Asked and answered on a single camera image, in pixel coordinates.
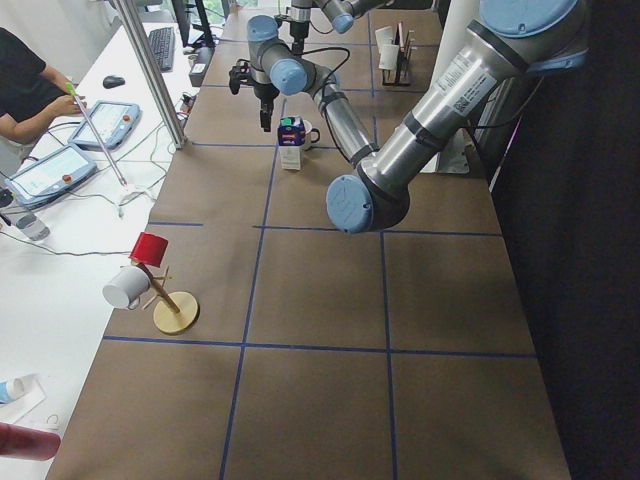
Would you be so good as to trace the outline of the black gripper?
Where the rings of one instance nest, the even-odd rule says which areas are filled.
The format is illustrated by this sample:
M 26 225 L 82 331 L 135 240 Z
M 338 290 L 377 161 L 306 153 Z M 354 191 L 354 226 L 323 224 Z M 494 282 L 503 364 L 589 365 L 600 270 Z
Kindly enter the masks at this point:
M 280 91 L 273 84 L 255 84 L 254 94 L 260 101 L 260 127 L 264 132 L 271 131 L 274 101 Z
M 289 22 L 289 34 L 293 39 L 291 44 L 292 53 L 296 56 L 301 56 L 304 52 L 305 40 L 309 35 L 309 22 L 291 20 Z

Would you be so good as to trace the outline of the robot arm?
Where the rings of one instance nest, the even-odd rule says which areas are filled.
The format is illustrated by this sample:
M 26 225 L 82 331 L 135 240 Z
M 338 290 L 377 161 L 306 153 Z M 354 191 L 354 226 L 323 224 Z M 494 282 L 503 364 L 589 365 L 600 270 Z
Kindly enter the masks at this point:
M 394 1 L 383 0 L 293 0 L 284 16 L 293 38 L 292 51 L 295 55 L 301 55 L 304 51 L 313 8 L 320 10 L 334 31 L 343 34 L 353 26 L 356 19 L 370 10 L 393 4 Z
M 464 41 L 444 71 L 376 144 L 339 85 L 334 70 L 304 59 L 279 35 L 278 19 L 259 14 L 246 24 L 245 71 L 269 129 L 274 99 L 307 94 L 351 172 L 328 186 L 334 227 L 350 234 L 400 223 L 409 185 L 504 81 L 580 64 L 587 50 L 588 1 L 481 1 Z

